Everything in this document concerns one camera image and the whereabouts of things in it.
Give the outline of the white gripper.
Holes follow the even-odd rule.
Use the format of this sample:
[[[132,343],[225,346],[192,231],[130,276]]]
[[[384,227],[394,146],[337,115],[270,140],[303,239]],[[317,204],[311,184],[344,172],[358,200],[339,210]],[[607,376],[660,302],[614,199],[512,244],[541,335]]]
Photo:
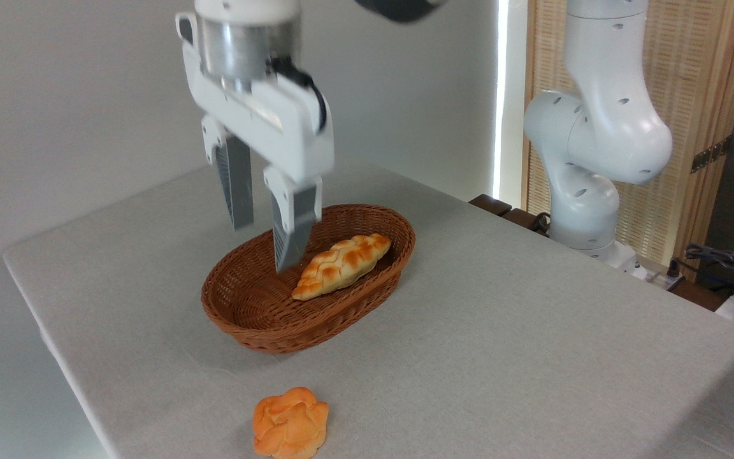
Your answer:
[[[327,101],[283,75],[252,82],[250,93],[227,91],[202,73],[195,46],[184,41],[182,52],[192,98],[206,113],[206,160],[218,173],[234,230],[254,221],[250,147],[273,165],[263,179],[273,207],[275,267],[282,273],[300,262],[322,219],[320,175],[335,167]]]

